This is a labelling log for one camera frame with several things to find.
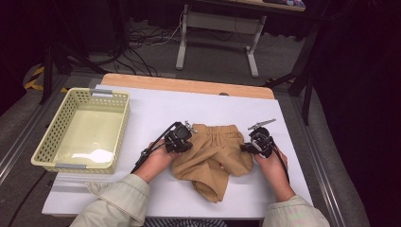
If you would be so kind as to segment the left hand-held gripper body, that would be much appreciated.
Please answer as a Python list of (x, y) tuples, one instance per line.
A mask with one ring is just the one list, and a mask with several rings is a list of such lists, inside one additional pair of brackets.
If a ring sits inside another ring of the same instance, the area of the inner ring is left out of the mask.
[(194, 133), (197, 133), (197, 131), (187, 121), (173, 123), (172, 129), (168, 130), (164, 135), (166, 151), (181, 153), (181, 146), (186, 142), (190, 142), (189, 139)]

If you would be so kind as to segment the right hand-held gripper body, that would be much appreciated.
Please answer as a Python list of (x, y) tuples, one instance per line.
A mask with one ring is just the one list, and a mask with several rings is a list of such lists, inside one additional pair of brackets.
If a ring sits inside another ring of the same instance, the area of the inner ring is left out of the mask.
[(265, 125), (274, 122), (275, 119), (270, 119), (258, 122), (249, 127), (251, 140), (247, 144), (248, 152), (251, 154), (258, 154), (263, 158), (268, 158), (274, 148), (274, 142), (270, 136), (270, 132), (265, 128)]

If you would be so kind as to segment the tan pants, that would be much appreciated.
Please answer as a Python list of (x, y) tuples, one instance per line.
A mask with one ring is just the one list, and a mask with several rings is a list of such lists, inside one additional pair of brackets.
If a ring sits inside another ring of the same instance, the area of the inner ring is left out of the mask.
[(242, 151), (244, 137), (236, 125), (194, 124), (193, 147), (173, 161), (177, 180), (189, 181), (208, 201), (223, 201), (229, 177), (241, 177), (253, 168), (253, 157)]

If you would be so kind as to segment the cream plastic basket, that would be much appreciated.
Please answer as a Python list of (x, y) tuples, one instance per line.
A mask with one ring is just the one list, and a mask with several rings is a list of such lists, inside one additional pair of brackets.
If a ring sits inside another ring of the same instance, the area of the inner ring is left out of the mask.
[(72, 88), (31, 163), (52, 172), (112, 174), (129, 115), (126, 92)]

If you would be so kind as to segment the person's right hand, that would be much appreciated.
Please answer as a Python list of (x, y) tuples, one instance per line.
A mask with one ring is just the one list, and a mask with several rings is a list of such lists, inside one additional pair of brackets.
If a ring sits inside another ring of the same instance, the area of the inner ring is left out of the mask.
[(263, 158), (258, 154), (253, 158), (270, 183), (277, 202), (288, 201), (295, 195), (286, 175), (288, 158), (281, 150), (278, 151), (278, 154), (273, 153), (269, 158)]

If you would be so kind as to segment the person's left hand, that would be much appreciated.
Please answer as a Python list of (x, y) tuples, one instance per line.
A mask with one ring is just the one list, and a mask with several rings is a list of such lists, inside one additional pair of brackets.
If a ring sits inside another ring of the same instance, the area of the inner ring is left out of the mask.
[(179, 156), (177, 152), (167, 152), (164, 140), (156, 144), (156, 149), (147, 160), (133, 174), (140, 177), (146, 183), (150, 183), (160, 173), (170, 167), (172, 161)]

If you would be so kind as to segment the white table mat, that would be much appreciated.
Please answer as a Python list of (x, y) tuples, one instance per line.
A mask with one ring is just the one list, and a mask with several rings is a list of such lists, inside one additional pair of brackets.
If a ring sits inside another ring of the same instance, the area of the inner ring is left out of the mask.
[[(130, 116), (113, 175), (60, 173), (44, 203), (42, 213), (72, 217), (96, 199), (87, 182), (115, 182), (131, 172), (140, 152), (176, 121), (207, 126), (235, 125), (243, 135), (258, 122), (268, 120), (274, 142), (288, 157), (290, 184), (297, 195), (311, 201), (304, 173), (292, 145), (282, 108), (275, 99), (195, 93), (123, 89), (130, 94)], [(178, 181), (168, 169), (150, 183), (149, 218), (261, 219), (275, 202), (270, 184), (257, 166), (242, 177), (232, 176), (223, 200), (206, 200), (189, 181)]]

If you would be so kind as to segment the black metal stand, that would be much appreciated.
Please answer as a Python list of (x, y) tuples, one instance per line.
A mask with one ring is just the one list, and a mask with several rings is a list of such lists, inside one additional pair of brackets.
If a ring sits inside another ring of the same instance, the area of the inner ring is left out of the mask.
[(56, 67), (63, 75), (69, 75), (72, 72), (69, 56), (98, 74), (107, 74), (106, 70), (95, 65), (76, 49), (77, 43), (74, 38), (45, 32), (41, 35), (40, 41), (44, 45), (44, 89), (41, 105), (44, 105), (53, 93), (53, 67)]
[(313, 55), (316, 52), (316, 38), (318, 37), (319, 30), (318, 26), (314, 26), (309, 31), (290, 73), (279, 79), (266, 82), (266, 87), (273, 88), (293, 79), (293, 83), (288, 89), (288, 94), (290, 96), (298, 96), (302, 91), (305, 92), (301, 117), (307, 126), (309, 125), (308, 114), (313, 88), (311, 70), (313, 66)]

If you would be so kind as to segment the person's striped clothing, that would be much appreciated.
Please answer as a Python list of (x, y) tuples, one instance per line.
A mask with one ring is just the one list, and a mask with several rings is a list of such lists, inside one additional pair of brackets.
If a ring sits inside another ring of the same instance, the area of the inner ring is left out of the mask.
[(228, 227), (221, 219), (147, 218), (144, 227)]

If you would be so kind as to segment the wooden desk top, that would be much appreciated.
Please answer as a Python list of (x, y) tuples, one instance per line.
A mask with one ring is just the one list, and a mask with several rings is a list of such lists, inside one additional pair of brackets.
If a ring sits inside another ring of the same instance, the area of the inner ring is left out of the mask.
[(305, 8), (290, 7), (279, 4), (265, 3), (262, 0), (196, 0), (210, 3), (220, 3), (220, 4), (234, 4), (237, 6), (247, 6), (247, 7), (257, 7), (258, 9), (284, 9), (304, 12)]

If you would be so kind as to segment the colourful patterned item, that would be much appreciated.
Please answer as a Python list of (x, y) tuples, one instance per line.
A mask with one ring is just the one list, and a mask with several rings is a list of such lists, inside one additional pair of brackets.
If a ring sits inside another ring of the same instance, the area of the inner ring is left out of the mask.
[(265, 3), (279, 4), (290, 7), (305, 8), (306, 5), (302, 0), (262, 0)]

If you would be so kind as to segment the yellow black floor tape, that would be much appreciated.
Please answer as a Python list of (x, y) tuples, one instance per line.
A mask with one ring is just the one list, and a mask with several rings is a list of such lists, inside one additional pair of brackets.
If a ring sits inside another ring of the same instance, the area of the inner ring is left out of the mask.
[(43, 91), (44, 86), (42, 84), (38, 83), (38, 80), (43, 77), (44, 77), (44, 67), (40, 66), (33, 72), (32, 76), (29, 78), (29, 80), (25, 84), (25, 89), (26, 90), (33, 89), (33, 90), (37, 90), (37, 91)]

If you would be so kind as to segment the aluminium frame rail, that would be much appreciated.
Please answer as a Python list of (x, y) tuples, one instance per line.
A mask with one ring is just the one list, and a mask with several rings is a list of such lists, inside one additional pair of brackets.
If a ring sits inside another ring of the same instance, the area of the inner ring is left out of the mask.
[(308, 126), (306, 126), (304, 123), (304, 119), (303, 119), (302, 113), (301, 113), (301, 110), (302, 110), (301, 104), (299, 103), (299, 101), (296, 97), (291, 96), (289, 98), (289, 100), (290, 100), (292, 108), (296, 114), (297, 120), (302, 129), (303, 135), (305, 136), (305, 140), (306, 140), (308, 150), (309, 150), (310, 160), (311, 160), (312, 166), (314, 168), (314, 172), (315, 172), (317, 181), (319, 183), (320, 190), (323, 194), (323, 199), (324, 199), (326, 208), (328, 210), (329, 216), (331, 218), (332, 226), (333, 227), (346, 227), (344, 218), (342, 216), (342, 213), (340, 211), (340, 208), (339, 208), (339, 205), (337, 202), (337, 199), (334, 196), (334, 191), (332, 189), (332, 186), (331, 186), (329, 179), (327, 177), (327, 174), (325, 172), (320, 153), (318, 152), (315, 141), (312, 137), (312, 134), (311, 134)]
[(26, 94), (0, 116), (0, 186), (9, 179), (9, 174), (31, 140), (38, 133), (44, 135), (44, 125), (49, 124), (61, 104), (64, 93), (61, 89), (68, 83), (70, 76), (60, 75), (54, 82), (53, 92), (41, 104), (43, 93), (38, 90)]

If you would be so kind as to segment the white metal desk frame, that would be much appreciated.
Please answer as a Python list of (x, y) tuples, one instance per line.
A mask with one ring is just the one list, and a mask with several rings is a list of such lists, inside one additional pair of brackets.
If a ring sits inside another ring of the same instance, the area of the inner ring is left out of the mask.
[(218, 31), (235, 32), (237, 34), (253, 35), (253, 42), (246, 45), (244, 50), (253, 78), (259, 77), (254, 51), (257, 47), (262, 30), (266, 23), (267, 17), (261, 16), (259, 19), (245, 19), (233, 16), (223, 16), (204, 12), (192, 11), (189, 5), (183, 7), (182, 19), (180, 21), (181, 40), (179, 45), (178, 56), (176, 60), (176, 69), (183, 70), (186, 45), (187, 45), (187, 29), (189, 27), (212, 29)]

